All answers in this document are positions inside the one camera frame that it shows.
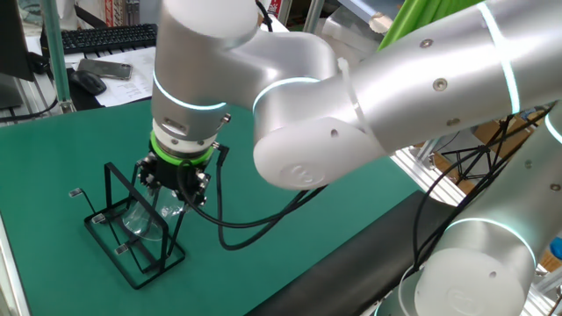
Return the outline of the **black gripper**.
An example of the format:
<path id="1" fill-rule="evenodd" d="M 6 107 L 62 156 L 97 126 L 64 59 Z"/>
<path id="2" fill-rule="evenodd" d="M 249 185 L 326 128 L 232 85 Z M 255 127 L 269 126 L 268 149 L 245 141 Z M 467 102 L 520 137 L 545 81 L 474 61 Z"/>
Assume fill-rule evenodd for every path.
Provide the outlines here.
<path id="1" fill-rule="evenodd" d="M 196 206 L 205 204 L 205 191 L 210 183 L 210 175 L 204 172 L 207 162 L 185 161 L 174 165 L 161 157 L 148 155 L 137 162 L 137 167 L 140 183 L 150 190 L 159 189 L 160 184 L 171 190 L 179 190 L 179 182 L 182 182 Z"/>

